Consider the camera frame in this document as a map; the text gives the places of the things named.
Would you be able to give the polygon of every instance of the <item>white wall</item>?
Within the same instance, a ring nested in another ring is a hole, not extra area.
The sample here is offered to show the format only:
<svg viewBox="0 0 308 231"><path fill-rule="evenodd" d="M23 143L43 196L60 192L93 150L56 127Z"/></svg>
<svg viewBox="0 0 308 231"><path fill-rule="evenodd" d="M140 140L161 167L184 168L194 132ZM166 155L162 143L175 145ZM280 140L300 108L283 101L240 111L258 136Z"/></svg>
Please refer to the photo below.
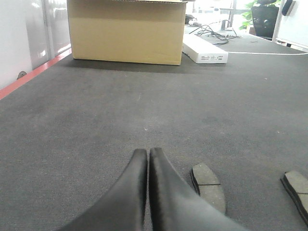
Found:
<svg viewBox="0 0 308 231"><path fill-rule="evenodd" d="M66 0L0 0L0 89L69 48Z"/></svg>
<svg viewBox="0 0 308 231"><path fill-rule="evenodd" d="M0 89L32 69L22 1L0 1Z"/></svg>

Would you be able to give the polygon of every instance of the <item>black chair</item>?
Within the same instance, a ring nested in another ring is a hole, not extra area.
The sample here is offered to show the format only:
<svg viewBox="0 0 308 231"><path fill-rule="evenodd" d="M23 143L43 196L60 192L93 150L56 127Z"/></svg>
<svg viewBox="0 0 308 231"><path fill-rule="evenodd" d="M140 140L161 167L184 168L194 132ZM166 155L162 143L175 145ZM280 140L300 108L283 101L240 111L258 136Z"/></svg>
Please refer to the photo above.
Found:
<svg viewBox="0 0 308 231"><path fill-rule="evenodd" d="M269 5L276 0L258 0L260 6L251 8L254 28L258 37L271 40L273 37L279 7Z"/></svg>

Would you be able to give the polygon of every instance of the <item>cardboard box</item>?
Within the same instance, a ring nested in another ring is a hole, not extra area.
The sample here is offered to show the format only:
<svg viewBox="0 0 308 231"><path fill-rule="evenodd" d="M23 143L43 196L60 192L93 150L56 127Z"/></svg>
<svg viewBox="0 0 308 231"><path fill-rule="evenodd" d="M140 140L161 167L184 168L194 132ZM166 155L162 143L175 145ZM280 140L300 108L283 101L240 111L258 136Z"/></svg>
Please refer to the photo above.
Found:
<svg viewBox="0 0 308 231"><path fill-rule="evenodd" d="M186 2L68 0L75 59L180 65Z"/></svg>

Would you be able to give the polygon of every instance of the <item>white cable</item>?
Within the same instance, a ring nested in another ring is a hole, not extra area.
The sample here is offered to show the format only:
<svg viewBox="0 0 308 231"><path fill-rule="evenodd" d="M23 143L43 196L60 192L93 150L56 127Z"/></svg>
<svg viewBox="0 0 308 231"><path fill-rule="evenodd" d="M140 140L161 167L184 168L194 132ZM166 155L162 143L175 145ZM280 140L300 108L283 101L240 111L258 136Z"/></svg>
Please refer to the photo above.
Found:
<svg viewBox="0 0 308 231"><path fill-rule="evenodd" d="M255 53L255 52L237 52L237 51L228 51L231 54L268 54L268 55L306 55L308 52L305 53L298 53L298 54L285 54L285 53Z"/></svg>

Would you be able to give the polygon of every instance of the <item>white box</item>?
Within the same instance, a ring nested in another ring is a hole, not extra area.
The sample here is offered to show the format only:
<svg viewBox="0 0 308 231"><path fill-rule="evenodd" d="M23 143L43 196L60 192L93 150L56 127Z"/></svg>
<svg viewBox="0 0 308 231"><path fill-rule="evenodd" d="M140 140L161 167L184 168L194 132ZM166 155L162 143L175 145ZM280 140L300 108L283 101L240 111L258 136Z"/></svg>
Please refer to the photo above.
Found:
<svg viewBox="0 0 308 231"><path fill-rule="evenodd" d="M182 52L198 64L225 64L228 60L228 52L192 34L184 34Z"/></svg>

